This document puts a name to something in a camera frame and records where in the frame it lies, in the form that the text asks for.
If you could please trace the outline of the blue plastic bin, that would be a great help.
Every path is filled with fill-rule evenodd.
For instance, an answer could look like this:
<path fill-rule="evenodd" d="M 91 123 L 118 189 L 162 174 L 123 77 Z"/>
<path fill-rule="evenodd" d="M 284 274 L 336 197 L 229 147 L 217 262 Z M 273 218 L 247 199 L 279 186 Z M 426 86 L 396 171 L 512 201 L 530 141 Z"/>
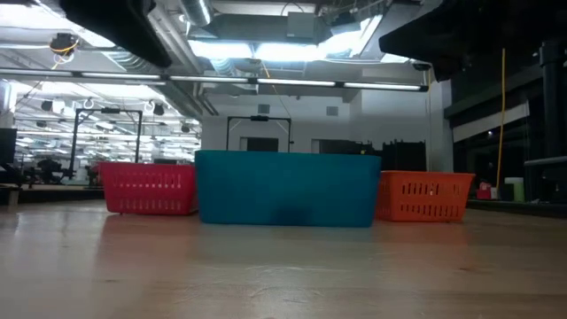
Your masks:
<path fill-rule="evenodd" d="M 205 223 L 367 228 L 374 220 L 377 156 L 201 150 L 195 164 Z"/>

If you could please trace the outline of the light strip bar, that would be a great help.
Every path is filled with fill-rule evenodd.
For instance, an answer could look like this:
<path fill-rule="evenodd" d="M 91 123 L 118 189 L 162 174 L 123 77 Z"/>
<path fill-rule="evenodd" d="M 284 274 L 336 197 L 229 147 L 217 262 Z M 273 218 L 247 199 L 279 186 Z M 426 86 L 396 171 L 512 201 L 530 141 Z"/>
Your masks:
<path fill-rule="evenodd" d="M 166 82 L 195 82 L 213 84 L 250 84 L 250 85 L 273 85 L 273 86 L 300 86 L 333 89 L 371 89 L 425 92 L 429 89 L 427 85 L 401 84 L 386 82 L 344 82 L 344 81 L 321 81 L 321 80 L 297 80 L 280 78 L 256 78 L 256 77 L 220 77 L 204 75 L 169 75 L 169 74 L 128 74 L 128 73 L 104 73 L 84 71 L 58 71 L 50 69 L 21 69 L 0 67 L 0 77 L 29 78 L 30 80 L 48 80 L 52 82 L 66 82 L 76 79 L 78 82 L 124 82 L 145 85 L 164 85 Z"/>

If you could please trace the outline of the red plastic basket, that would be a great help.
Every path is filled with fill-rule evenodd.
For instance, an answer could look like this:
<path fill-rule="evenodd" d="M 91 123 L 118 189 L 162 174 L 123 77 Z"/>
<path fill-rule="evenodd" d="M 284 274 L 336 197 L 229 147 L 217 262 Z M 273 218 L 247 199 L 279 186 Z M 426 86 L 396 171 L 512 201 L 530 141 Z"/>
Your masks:
<path fill-rule="evenodd" d="M 115 214 L 188 215 L 196 197 L 192 165 L 103 162 L 99 173 Z"/>

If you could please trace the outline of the orange plastic basket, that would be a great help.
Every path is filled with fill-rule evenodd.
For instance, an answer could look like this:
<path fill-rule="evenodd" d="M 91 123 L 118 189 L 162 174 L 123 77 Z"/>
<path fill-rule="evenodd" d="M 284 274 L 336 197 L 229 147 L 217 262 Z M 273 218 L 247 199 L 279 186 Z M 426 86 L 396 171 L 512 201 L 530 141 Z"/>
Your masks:
<path fill-rule="evenodd" d="M 473 174 L 384 171 L 376 218 L 388 222 L 459 222 Z"/>

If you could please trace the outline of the green white container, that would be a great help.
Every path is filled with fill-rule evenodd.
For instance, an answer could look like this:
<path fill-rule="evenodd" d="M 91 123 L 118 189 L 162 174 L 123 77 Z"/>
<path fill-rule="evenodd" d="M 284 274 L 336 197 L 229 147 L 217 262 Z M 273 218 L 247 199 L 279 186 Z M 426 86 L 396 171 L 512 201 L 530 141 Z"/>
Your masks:
<path fill-rule="evenodd" d="M 523 177 L 506 177 L 504 182 L 512 186 L 513 199 L 516 202 L 524 202 L 524 178 Z"/>

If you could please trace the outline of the black ceiling device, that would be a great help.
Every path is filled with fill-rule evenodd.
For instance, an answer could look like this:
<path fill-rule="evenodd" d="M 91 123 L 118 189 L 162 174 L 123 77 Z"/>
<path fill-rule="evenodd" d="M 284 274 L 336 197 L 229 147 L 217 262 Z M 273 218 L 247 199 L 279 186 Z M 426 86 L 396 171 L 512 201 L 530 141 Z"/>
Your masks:
<path fill-rule="evenodd" d="M 78 36 L 70 33 L 56 33 L 49 43 L 50 50 L 60 57 L 71 57 L 79 45 Z"/>

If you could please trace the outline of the black background monitor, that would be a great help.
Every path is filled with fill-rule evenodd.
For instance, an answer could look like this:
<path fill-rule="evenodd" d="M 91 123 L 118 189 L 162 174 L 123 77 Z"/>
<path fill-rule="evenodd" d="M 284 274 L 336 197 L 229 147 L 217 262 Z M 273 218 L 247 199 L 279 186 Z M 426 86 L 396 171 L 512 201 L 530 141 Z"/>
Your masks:
<path fill-rule="evenodd" d="M 17 132 L 15 128 L 0 128 L 0 164 L 13 162 Z"/>

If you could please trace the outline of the black background gantry frame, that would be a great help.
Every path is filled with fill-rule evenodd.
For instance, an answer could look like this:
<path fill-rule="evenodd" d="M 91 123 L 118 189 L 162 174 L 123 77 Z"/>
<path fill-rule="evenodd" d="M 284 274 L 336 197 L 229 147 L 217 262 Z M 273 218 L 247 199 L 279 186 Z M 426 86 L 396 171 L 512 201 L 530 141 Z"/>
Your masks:
<path fill-rule="evenodd" d="M 143 124 L 143 112 L 139 110 L 123 110 L 120 108 L 111 108 L 111 107 L 103 107 L 103 108 L 92 108 L 87 109 L 77 108 L 75 110 L 75 117 L 74 117 L 74 130 L 72 134 L 72 147 L 71 147 L 71 157 L 69 161 L 69 167 L 64 173 L 64 176 L 68 177 L 70 180 L 74 178 L 74 162 L 76 158 L 76 145 L 77 145 L 77 138 L 78 138 L 78 130 L 79 126 L 87 120 L 91 114 L 93 113 L 104 113 L 104 114 L 120 114 L 120 113 L 135 113 L 138 116 L 138 120 L 136 121 L 137 125 L 137 132 L 136 132 L 136 149 L 135 149 L 135 163 L 138 163 L 140 160 L 140 144 L 141 144 L 141 133 L 142 133 L 142 124 Z"/>
<path fill-rule="evenodd" d="M 257 121 L 257 122 L 268 122 L 268 121 L 286 121 L 288 123 L 287 128 L 287 152 L 291 152 L 291 146 L 294 144 L 292 140 L 291 133 L 292 133 L 292 119 L 291 118 L 283 118 L 283 117 L 269 117 L 266 115 L 252 115 L 252 116 L 228 116 L 227 117 L 227 124 L 226 124 L 226 139 L 225 139 L 225 150 L 229 150 L 229 136 L 230 131 L 232 130 L 230 123 L 232 120 L 249 120 L 249 121 Z"/>

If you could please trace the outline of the grey horizontal rail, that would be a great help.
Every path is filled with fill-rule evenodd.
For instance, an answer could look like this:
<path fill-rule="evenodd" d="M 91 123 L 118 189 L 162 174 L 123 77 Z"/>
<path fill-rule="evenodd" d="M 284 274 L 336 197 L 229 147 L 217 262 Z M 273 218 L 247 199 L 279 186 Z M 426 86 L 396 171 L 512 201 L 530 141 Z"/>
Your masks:
<path fill-rule="evenodd" d="M 524 162 L 525 167 L 567 166 L 567 156 L 551 157 L 545 159 L 530 159 Z"/>

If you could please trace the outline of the black vertical post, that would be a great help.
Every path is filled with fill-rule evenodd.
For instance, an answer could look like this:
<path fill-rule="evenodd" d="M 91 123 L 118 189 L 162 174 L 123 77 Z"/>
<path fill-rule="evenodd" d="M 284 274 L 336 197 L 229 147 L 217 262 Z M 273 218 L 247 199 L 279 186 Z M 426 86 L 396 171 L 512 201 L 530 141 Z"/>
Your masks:
<path fill-rule="evenodd" d="M 567 203 L 567 115 L 563 98 L 563 63 L 566 60 L 559 40 L 545 41 L 540 47 L 540 66 L 543 78 L 545 151 L 555 158 L 544 166 L 547 181 L 555 184 L 549 197 L 554 202 Z"/>

